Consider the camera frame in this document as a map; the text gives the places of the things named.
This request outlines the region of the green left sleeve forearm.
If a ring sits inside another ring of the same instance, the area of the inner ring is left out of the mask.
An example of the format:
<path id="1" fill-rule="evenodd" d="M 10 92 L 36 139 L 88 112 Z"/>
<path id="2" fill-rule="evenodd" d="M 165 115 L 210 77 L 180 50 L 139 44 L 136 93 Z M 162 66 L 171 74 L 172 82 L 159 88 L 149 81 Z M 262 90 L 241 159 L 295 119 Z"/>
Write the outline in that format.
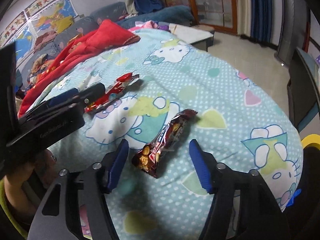
<path id="1" fill-rule="evenodd" d="M 1 237 L 6 239 L 27 239 L 28 232 L 17 223 L 10 212 L 5 195 L 4 180 L 1 180 Z"/>

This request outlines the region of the left hand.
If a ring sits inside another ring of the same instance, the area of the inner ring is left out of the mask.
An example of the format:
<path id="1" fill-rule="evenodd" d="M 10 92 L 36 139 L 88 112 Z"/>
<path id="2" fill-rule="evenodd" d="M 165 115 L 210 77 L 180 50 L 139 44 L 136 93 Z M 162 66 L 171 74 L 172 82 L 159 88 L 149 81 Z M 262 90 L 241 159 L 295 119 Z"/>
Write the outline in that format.
<path id="1" fill-rule="evenodd" d="M 29 218 L 35 214 L 37 209 L 37 205 L 32 203 L 23 190 L 23 183 L 30 178 L 33 171 L 39 171 L 40 181 L 45 186 L 49 186 L 57 177 L 55 164 L 56 158 L 50 150 L 46 149 L 34 163 L 25 163 L 4 176 L 5 196 L 18 216 Z"/>

